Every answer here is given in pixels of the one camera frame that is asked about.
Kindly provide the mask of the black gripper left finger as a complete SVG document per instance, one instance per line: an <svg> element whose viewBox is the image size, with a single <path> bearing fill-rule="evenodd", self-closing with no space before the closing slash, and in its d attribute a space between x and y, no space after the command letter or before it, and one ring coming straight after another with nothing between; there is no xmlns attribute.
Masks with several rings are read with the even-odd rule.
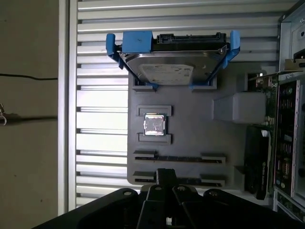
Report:
<svg viewBox="0 0 305 229"><path fill-rule="evenodd" d="M164 229L167 170L157 169L156 184L137 193L118 189L37 226L39 229Z"/></svg>

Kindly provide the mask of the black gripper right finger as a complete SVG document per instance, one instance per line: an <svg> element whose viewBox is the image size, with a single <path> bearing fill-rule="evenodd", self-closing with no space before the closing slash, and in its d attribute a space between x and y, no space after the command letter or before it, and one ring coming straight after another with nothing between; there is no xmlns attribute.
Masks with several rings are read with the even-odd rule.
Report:
<svg viewBox="0 0 305 229"><path fill-rule="evenodd" d="M201 196L166 170L166 186L174 197L171 229L303 229L304 223L220 189Z"/></svg>

